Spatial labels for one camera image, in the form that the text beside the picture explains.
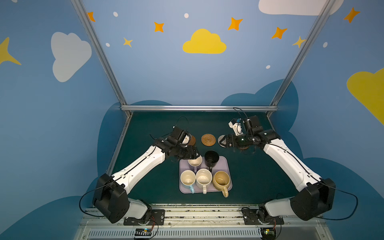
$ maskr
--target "white mug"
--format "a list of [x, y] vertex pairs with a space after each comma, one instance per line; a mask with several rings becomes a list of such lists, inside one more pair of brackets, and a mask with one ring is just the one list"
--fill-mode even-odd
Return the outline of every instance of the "white mug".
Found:
[[205, 168], [200, 169], [196, 173], [196, 185], [203, 189], [203, 194], [207, 194], [207, 187], [212, 182], [212, 173]]
[[188, 160], [188, 163], [189, 165], [192, 166], [193, 168], [193, 171], [196, 173], [197, 172], [197, 167], [203, 162], [203, 158], [200, 156], [198, 156], [196, 159], [189, 159]]
[[180, 175], [180, 181], [184, 186], [186, 186], [187, 188], [189, 187], [192, 193], [195, 193], [193, 184], [196, 181], [196, 175], [194, 172], [192, 172], [191, 170], [185, 170]]

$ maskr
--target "yellow mug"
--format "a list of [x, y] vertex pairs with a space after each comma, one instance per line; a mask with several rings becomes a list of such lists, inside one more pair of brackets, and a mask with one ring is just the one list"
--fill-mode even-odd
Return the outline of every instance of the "yellow mug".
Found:
[[217, 173], [215, 173], [215, 175], [212, 179], [212, 183], [213, 183], [214, 187], [217, 190], [222, 191], [224, 197], [228, 197], [228, 187], [229, 187], [230, 182], [231, 181], [230, 181], [228, 173], [226, 173], [224, 171], [218, 171]]

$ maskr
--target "yellow star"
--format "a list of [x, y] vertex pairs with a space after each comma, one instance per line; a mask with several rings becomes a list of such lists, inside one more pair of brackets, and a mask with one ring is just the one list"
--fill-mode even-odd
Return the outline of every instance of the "yellow star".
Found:
[[161, 31], [163, 33], [163, 25], [164, 23], [155, 22], [155, 26], [156, 26], [155, 31]]
[[299, 36], [299, 40], [297, 40], [297, 42], [296, 42], [295, 44], [292, 44], [292, 46], [297, 45], [297, 46], [300, 48], [300, 47], [301, 47], [301, 44], [302, 44], [304, 41], [305, 41], [305, 39], [304, 39], [304, 40], [301, 40], [301, 36]]
[[239, 24], [241, 23], [241, 21], [243, 21], [243, 20], [242, 19], [236, 20], [236, 19], [232, 18], [232, 23], [229, 26], [228, 30], [236, 29], [238, 31], [239, 30]]
[[21, 65], [14, 57], [8, 53], [9, 38], [6, 38], [3, 43], [0, 44], [0, 64], [5, 61], [10, 61]]
[[280, 28], [277, 28], [276, 29], [276, 33], [275, 35], [272, 37], [272, 38], [280, 38], [283, 36], [283, 33], [287, 30], [288, 28], [286, 29], [280, 29]]
[[124, 40], [125, 40], [125, 43], [124, 43], [123, 45], [129, 45], [129, 46], [132, 48], [132, 46], [131, 46], [131, 42], [132, 42], [133, 40], [128, 41], [128, 40], [126, 40], [125, 38], [124, 38]]
[[344, 18], [344, 20], [348, 20], [349, 23], [351, 23], [352, 20], [353, 20], [353, 18], [354, 18], [357, 14], [359, 14], [359, 13], [360, 13], [360, 12], [355, 11], [355, 9], [352, 8], [352, 10], [351, 10], [351, 11], [349, 12], [349, 14]]

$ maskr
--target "light blue mug handle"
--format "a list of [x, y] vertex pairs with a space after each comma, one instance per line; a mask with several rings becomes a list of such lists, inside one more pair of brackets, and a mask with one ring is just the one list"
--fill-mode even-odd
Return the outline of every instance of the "light blue mug handle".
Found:
[[195, 189], [193, 188], [193, 186], [190, 185], [189, 188], [191, 189], [192, 194], [194, 194], [195, 193]]

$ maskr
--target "round coaster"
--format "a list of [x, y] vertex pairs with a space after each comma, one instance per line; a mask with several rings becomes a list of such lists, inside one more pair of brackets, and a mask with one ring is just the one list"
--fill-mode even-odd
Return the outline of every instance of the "round coaster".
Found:
[[[226, 146], [223, 146], [223, 145], [220, 144], [220, 141], [221, 141], [224, 137], [225, 137], [225, 135], [221, 135], [220, 137], [217, 138], [217, 143], [219, 143], [219, 145], [222, 146], [222, 147], [226, 147]], [[222, 144], [224, 144], [224, 145], [227, 144], [227, 141], [224, 140], [224, 141], [222, 142]]]
[[201, 142], [210, 147], [210, 146], [213, 146], [215, 145], [215, 142], [216, 142], [216, 138], [215, 136], [213, 136], [212, 134], [204, 134], [202, 137], [201, 137]]
[[189, 141], [188, 145], [194, 146], [195, 144], [196, 144], [196, 138], [193, 135], [191, 135], [191, 140]]

